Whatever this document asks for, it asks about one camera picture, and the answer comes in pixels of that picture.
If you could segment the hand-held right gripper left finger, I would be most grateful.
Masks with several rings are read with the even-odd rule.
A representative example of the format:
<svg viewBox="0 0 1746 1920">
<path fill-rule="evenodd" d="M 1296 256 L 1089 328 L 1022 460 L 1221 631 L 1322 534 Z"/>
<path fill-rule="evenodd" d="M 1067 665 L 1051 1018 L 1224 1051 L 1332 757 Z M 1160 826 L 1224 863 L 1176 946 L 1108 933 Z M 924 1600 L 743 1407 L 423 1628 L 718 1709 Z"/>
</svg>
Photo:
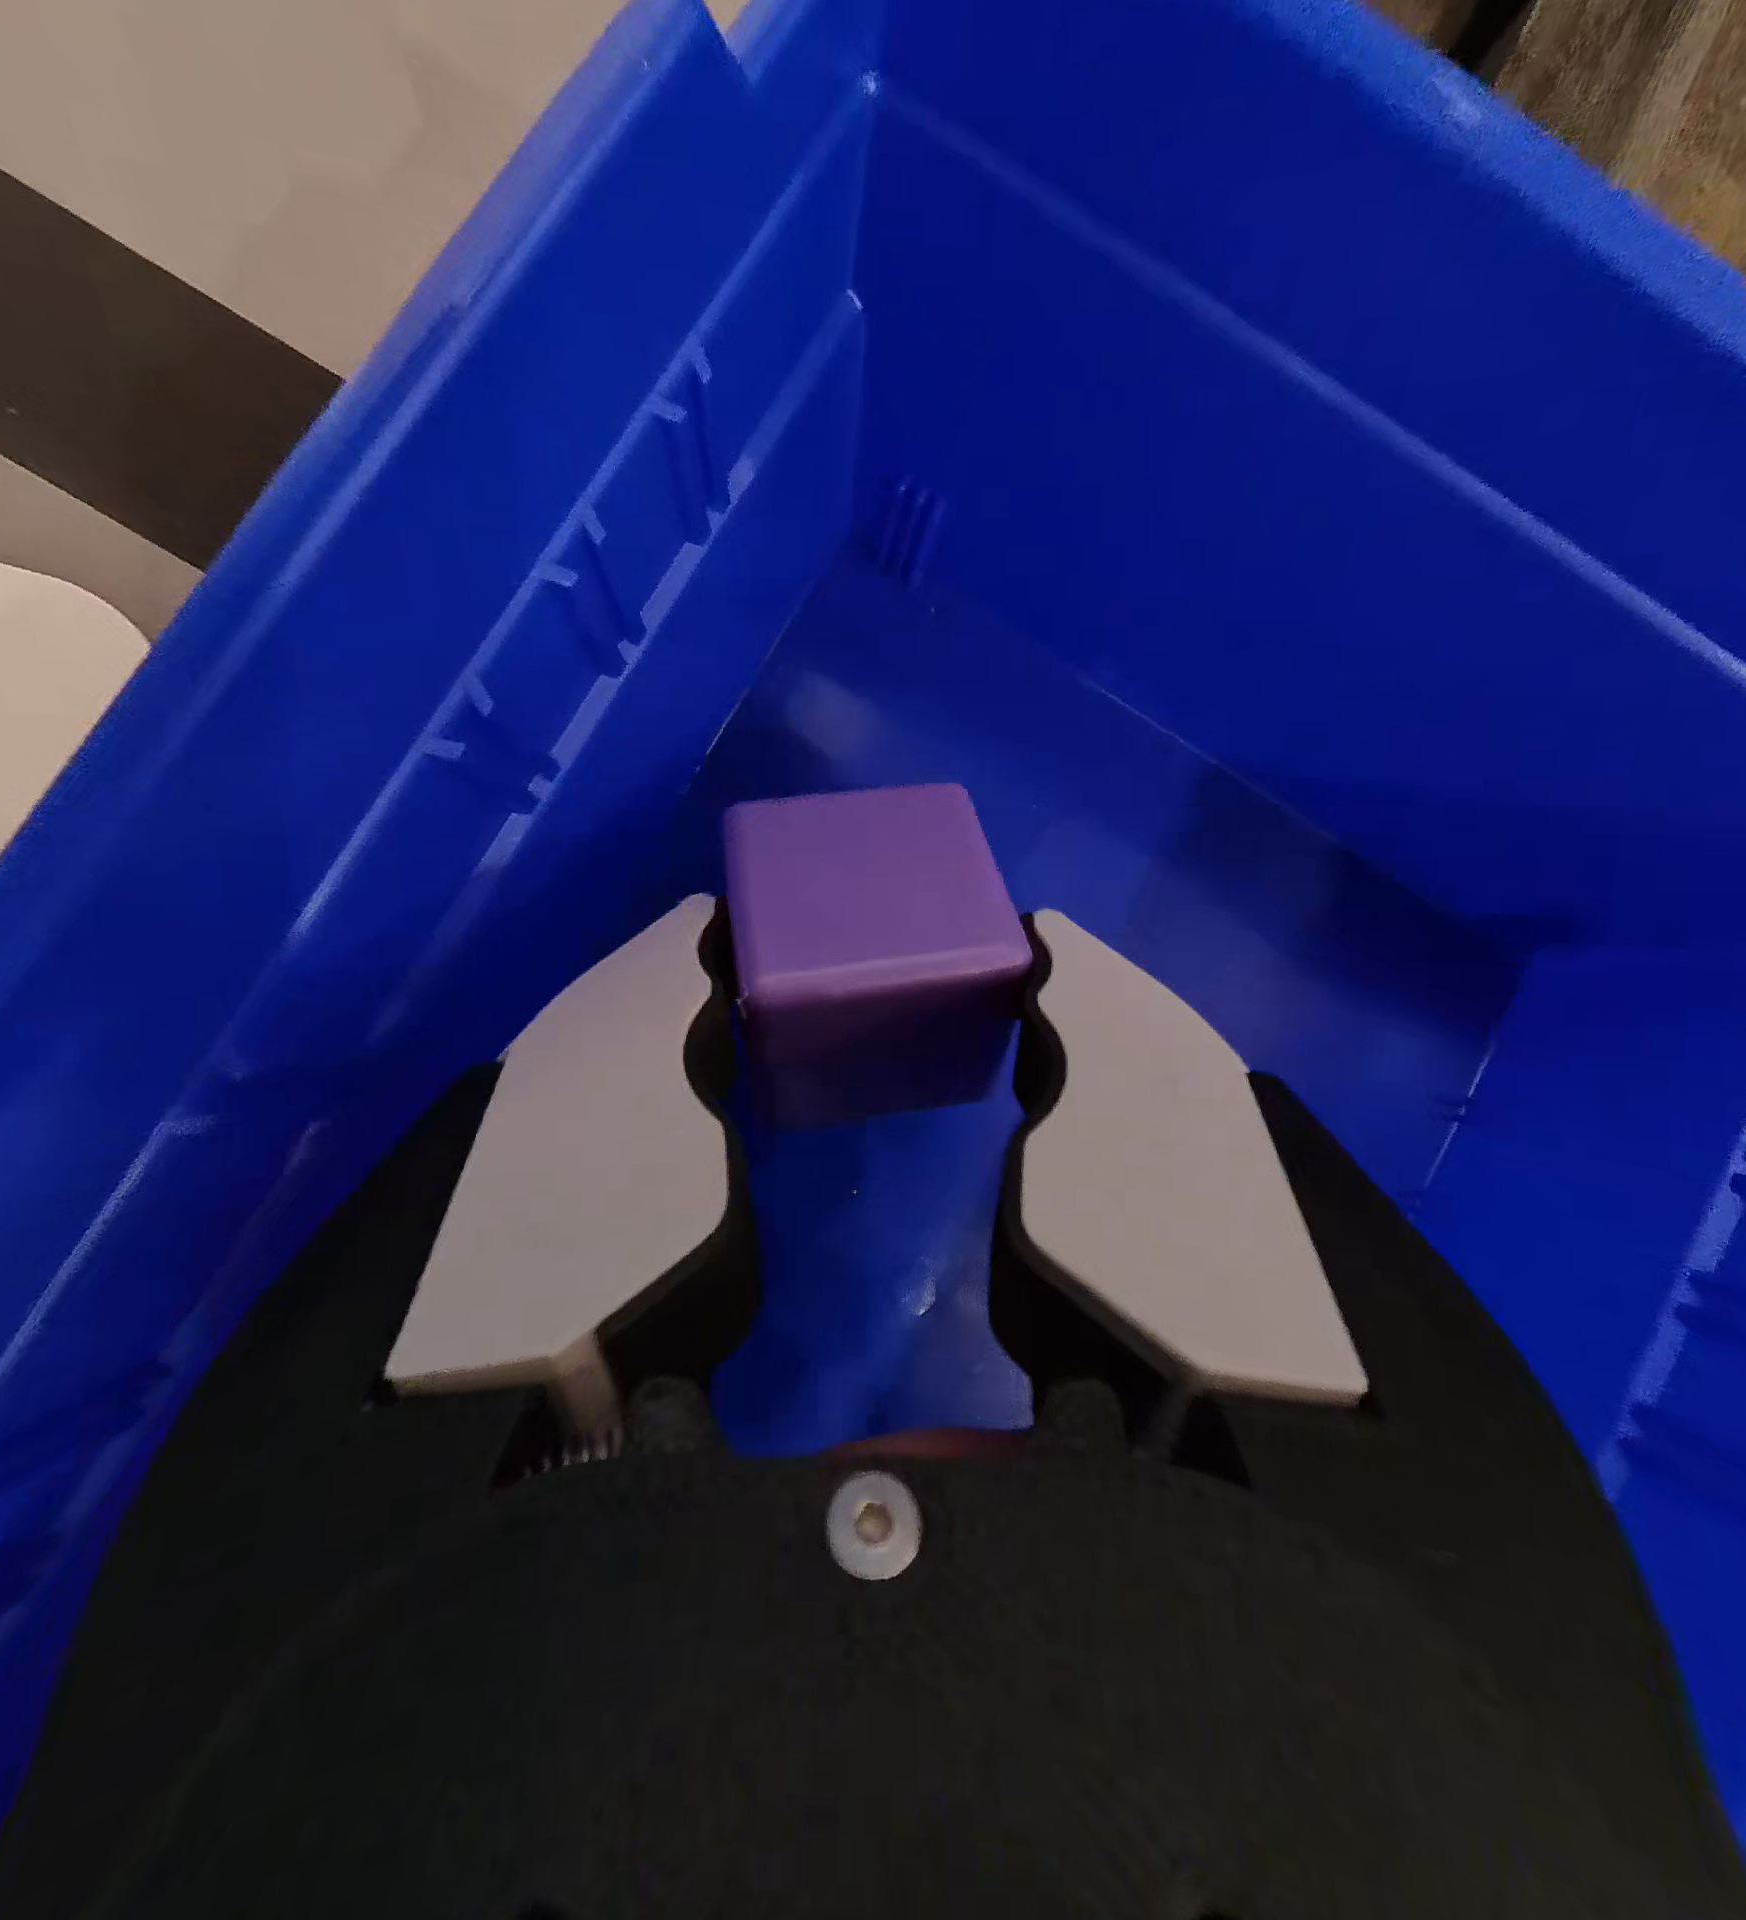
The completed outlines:
<svg viewBox="0 0 1746 1920">
<path fill-rule="evenodd" d="M 755 1323 L 725 915 L 689 894 L 507 1048 L 385 1364 L 403 1397 L 542 1387 L 616 1423 Z"/>
</svg>

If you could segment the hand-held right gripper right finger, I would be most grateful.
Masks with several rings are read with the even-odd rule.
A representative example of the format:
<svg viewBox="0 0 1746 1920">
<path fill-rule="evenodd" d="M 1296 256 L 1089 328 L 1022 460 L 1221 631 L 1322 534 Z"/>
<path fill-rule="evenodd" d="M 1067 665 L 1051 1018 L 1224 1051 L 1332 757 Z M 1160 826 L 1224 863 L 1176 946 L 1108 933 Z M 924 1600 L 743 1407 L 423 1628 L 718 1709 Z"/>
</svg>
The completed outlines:
<svg viewBox="0 0 1746 1920">
<path fill-rule="evenodd" d="M 1074 1381 L 1125 1428 L 1224 1397 L 1361 1407 L 1364 1359 L 1242 1057 L 1067 915 L 1026 931 L 992 1331 L 1035 1407 Z"/>
</svg>

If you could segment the purple cube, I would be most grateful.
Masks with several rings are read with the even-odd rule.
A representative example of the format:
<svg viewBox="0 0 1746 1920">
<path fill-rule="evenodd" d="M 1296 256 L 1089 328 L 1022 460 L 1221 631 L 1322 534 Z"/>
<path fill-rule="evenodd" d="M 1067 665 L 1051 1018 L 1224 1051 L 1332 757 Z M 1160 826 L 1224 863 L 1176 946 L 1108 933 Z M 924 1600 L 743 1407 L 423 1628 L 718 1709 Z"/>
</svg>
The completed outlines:
<svg viewBox="0 0 1746 1920">
<path fill-rule="evenodd" d="M 989 1092 L 1033 950 L 961 785 L 746 800 L 721 841 L 767 1120 L 828 1130 Z"/>
</svg>

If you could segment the blue plastic bin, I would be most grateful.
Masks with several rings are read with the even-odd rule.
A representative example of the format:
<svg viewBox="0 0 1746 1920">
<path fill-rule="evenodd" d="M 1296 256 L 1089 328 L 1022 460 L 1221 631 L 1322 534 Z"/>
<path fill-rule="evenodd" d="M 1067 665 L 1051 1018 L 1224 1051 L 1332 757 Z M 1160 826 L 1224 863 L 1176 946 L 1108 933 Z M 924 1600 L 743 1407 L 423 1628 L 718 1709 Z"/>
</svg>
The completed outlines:
<svg viewBox="0 0 1746 1920">
<path fill-rule="evenodd" d="M 1035 1407 L 1024 1004 L 762 1115 L 722 815 L 915 783 L 1361 1407 Z M 398 1396 L 689 894 L 743 1344 Z M 1746 1916 L 1746 284 L 1348 4 L 624 7 L 0 852 L 0 1916 Z"/>
</svg>

